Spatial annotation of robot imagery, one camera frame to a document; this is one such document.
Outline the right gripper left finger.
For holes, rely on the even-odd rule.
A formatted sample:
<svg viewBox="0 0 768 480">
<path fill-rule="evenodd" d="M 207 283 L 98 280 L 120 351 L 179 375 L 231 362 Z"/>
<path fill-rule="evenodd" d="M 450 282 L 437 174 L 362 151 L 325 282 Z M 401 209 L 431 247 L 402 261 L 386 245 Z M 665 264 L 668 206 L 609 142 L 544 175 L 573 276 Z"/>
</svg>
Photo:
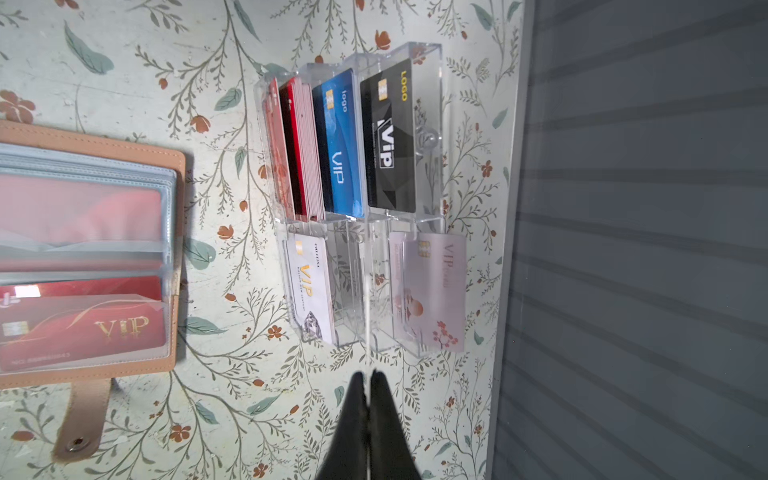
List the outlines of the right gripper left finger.
<svg viewBox="0 0 768 480">
<path fill-rule="evenodd" d="M 368 478 L 368 403 L 362 372 L 352 375 L 330 448 L 316 479 Z"/>
</svg>

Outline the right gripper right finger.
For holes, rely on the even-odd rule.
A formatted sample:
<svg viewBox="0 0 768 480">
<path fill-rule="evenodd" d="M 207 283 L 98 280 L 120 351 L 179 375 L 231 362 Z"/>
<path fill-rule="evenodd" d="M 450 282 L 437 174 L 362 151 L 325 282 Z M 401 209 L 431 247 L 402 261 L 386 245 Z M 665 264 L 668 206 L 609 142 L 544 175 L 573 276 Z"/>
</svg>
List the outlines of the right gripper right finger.
<svg viewBox="0 0 768 480">
<path fill-rule="evenodd" d="M 370 379 L 370 478 L 421 480 L 385 374 L 375 370 Z"/>
</svg>

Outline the clear acrylic card display stand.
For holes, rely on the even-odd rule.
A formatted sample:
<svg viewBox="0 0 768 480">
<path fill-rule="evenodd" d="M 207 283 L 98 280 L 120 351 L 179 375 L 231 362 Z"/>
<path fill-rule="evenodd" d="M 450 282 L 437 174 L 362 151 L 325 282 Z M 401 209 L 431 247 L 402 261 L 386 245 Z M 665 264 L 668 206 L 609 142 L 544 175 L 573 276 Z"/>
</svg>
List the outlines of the clear acrylic card display stand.
<svg viewBox="0 0 768 480">
<path fill-rule="evenodd" d="M 467 246 L 447 226 L 444 59 L 409 42 L 256 86 L 289 319 L 305 341 L 459 352 Z"/>
</svg>

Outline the pink leather card wallet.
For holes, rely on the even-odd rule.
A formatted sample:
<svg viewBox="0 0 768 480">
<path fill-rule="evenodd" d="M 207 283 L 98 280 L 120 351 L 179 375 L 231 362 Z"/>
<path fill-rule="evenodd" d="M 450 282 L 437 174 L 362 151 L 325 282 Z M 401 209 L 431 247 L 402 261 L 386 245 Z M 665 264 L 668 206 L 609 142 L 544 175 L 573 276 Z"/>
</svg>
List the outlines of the pink leather card wallet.
<svg viewBox="0 0 768 480">
<path fill-rule="evenodd" d="M 1 309 L 23 298 L 136 294 L 165 305 L 164 346 L 3 372 L 5 389 L 66 383 L 69 404 L 52 452 L 56 463 L 91 457 L 104 430 L 112 383 L 171 371 L 177 358 L 183 263 L 186 158 L 160 147 L 5 121 L 1 176 L 32 176 L 154 189 L 163 203 L 163 237 L 27 249 L 1 242 Z"/>
</svg>

